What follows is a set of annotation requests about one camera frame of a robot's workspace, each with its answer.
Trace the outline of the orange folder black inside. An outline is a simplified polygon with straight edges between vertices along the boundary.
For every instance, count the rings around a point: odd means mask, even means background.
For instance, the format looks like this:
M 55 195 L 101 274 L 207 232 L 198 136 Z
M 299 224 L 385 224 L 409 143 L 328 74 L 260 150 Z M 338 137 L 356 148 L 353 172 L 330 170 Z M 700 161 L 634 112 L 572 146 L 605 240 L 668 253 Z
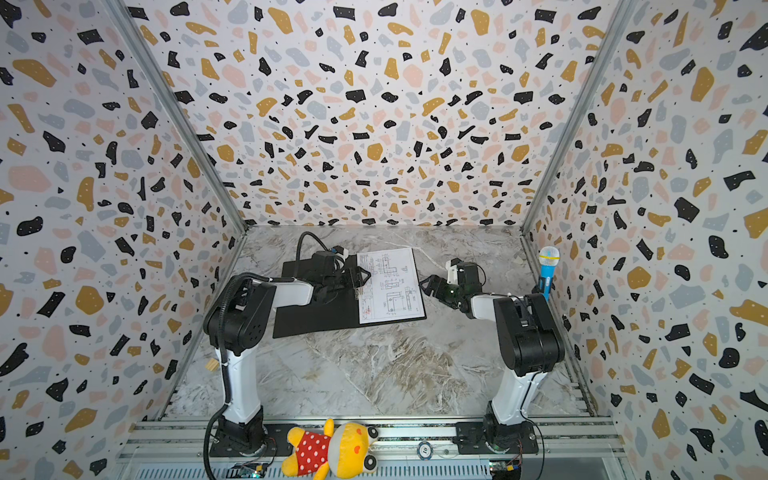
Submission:
M 306 306 L 278 308 L 273 336 L 284 338 L 308 333 L 396 323 L 361 325 L 357 300 L 358 290 L 344 292 L 334 300 L 313 300 Z

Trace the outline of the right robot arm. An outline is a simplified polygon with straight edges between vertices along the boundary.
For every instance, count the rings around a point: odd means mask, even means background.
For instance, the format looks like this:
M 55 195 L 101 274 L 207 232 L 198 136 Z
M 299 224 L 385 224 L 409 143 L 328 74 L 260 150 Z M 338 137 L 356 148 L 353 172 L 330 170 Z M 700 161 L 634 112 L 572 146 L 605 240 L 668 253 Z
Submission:
M 430 275 L 419 282 L 426 296 L 496 327 L 504 375 L 483 419 L 456 424 L 460 454 L 534 454 L 543 445 L 528 409 L 543 380 L 565 357 L 548 306 L 554 270 L 542 267 L 538 284 L 524 295 L 484 292 L 482 267 L 458 258 L 447 263 L 446 278 Z

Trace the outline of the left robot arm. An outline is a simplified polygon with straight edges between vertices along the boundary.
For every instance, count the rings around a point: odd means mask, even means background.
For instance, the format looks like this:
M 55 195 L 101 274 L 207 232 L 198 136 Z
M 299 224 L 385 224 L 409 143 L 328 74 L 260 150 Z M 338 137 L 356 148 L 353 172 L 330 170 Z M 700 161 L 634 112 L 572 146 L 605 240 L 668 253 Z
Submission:
M 275 339 L 359 327 L 357 295 L 371 278 L 355 255 L 332 249 L 284 263 L 278 277 L 244 272 L 230 279 L 203 327 L 224 388 L 224 406 L 213 415 L 213 453 L 252 453 L 266 444 L 255 352 L 269 319 Z

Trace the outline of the paper with technical drawings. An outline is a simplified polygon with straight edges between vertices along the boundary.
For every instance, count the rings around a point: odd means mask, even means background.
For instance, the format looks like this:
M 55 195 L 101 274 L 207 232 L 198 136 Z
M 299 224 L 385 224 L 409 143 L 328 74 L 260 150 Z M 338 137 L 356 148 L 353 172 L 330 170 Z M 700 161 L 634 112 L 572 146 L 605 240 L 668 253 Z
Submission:
M 360 253 L 357 263 L 371 274 L 357 294 L 361 325 L 426 318 L 415 257 L 410 247 Z

